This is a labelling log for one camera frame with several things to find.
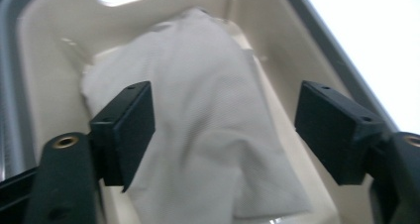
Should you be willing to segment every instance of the plastic bin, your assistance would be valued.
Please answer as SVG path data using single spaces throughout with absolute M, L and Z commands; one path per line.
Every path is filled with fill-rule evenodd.
M 149 26 L 195 6 L 223 19 L 221 24 L 242 47 L 252 48 L 261 64 L 278 138 L 313 206 L 311 213 L 276 223 L 372 223 L 369 178 L 363 186 L 339 188 L 294 131 L 302 80 L 351 94 L 288 0 L 140 0 L 117 7 L 98 0 L 2 0 L 1 142 L 7 152 L 6 175 L 33 167 L 33 153 L 38 159 L 50 138 L 88 132 L 90 117 L 79 90 L 86 66 Z M 139 223 L 121 188 L 103 190 L 109 223 Z

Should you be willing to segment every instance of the white cloth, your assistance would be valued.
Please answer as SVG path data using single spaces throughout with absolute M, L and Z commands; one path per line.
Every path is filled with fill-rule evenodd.
M 253 66 L 191 9 L 84 75 L 92 115 L 124 87 L 152 83 L 157 130 L 128 190 L 143 224 L 261 223 L 308 210 Z

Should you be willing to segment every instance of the white towel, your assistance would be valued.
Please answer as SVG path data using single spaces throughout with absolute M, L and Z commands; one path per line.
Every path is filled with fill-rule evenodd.
M 191 9 L 84 75 L 92 116 L 124 87 L 152 83 L 157 130 L 128 190 L 143 224 L 262 223 L 309 209 L 255 66 Z

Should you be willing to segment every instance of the folded fabric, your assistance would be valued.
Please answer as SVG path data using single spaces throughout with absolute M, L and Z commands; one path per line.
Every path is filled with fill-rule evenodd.
M 253 66 L 191 9 L 84 75 L 92 116 L 124 87 L 152 83 L 156 132 L 128 190 L 143 224 L 262 223 L 308 210 Z

